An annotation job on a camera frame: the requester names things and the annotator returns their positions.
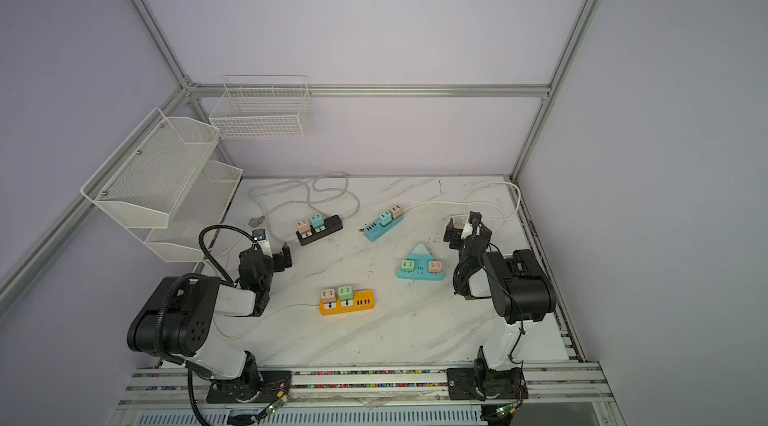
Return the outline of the black power strip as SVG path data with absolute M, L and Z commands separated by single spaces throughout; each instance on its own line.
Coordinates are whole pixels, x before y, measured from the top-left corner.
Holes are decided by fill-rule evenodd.
M 307 246 L 308 244 L 335 234 L 342 229 L 343 223 L 341 218 L 338 215 L 333 215 L 324 217 L 324 227 L 322 229 L 316 230 L 312 228 L 312 232 L 305 235 L 300 235 L 296 231 L 296 237 L 301 246 Z

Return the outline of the orange power strip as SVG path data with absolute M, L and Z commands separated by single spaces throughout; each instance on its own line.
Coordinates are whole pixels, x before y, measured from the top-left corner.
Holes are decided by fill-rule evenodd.
M 353 297 L 347 300 L 336 298 L 334 302 L 320 301 L 318 305 L 322 316 L 334 316 L 373 310 L 375 295 L 373 290 L 354 291 Z

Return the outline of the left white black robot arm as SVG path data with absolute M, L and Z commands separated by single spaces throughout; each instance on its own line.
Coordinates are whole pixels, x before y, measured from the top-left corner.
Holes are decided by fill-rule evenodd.
M 239 253 L 234 279 L 208 248 L 206 235 L 230 231 L 249 247 Z M 254 355 L 213 332 L 217 317 L 259 317 L 266 310 L 274 275 L 292 267 L 291 249 L 273 251 L 263 230 L 252 234 L 236 226 L 207 226 L 198 235 L 203 256 L 218 272 L 166 277 L 132 321 L 127 346 L 134 352 L 186 368 L 207 380 L 259 383 Z

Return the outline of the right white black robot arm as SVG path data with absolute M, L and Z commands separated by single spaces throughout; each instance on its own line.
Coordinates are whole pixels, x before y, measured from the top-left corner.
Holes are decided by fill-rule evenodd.
M 547 274 L 532 250 L 505 255 L 493 246 L 492 231 L 478 212 L 471 212 L 462 227 L 449 221 L 443 241 L 458 252 L 452 274 L 454 293 L 467 301 L 478 300 L 470 280 L 483 273 L 488 283 L 485 297 L 502 320 L 502 328 L 478 348 L 469 393 L 480 400 L 506 393 L 523 397 L 523 346 L 534 326 L 557 306 Z

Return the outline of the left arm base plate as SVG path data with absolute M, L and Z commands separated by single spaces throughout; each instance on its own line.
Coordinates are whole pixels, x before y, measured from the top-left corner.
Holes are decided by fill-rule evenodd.
M 262 371 L 254 379 L 214 380 L 209 388 L 207 404 L 268 404 L 286 395 L 292 373 L 287 370 Z

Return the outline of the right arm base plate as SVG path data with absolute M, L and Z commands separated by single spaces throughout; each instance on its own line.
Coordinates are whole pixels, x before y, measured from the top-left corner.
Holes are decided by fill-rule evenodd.
M 529 397 L 521 368 L 507 371 L 449 368 L 446 375 L 451 400 L 526 400 Z

